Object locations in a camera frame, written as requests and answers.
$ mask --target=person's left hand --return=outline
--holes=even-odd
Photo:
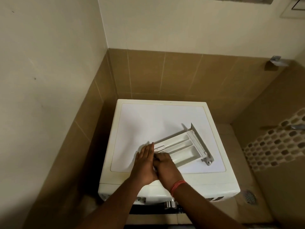
[[[158,180],[153,169],[154,143],[142,147],[141,152],[135,156],[135,164],[132,168],[130,178],[139,181],[143,187]]]

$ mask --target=red thread bracelet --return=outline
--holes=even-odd
[[[177,189],[177,187],[178,187],[179,185],[183,184],[183,183],[186,183],[186,181],[184,181],[184,180],[177,181],[177,182],[173,185],[172,189],[170,190],[170,195],[173,196],[173,193],[175,192],[175,190]]]

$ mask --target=hand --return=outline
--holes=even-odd
[[[158,178],[165,189],[170,191],[177,181],[184,180],[168,153],[157,153],[155,158],[157,160],[153,161],[153,165],[157,169]]]
[[[153,169],[154,143],[143,146],[141,152],[135,156],[135,164],[132,168],[130,178],[139,182],[141,187],[158,180]]]

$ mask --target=person's left arm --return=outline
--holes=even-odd
[[[143,186],[157,180],[153,170],[154,144],[149,144],[136,154],[130,177],[77,229],[121,229],[124,227],[132,204]]]

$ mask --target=round metal drain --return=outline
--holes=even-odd
[[[251,205],[257,204],[256,197],[251,191],[243,191],[243,196],[246,199],[246,202]]]

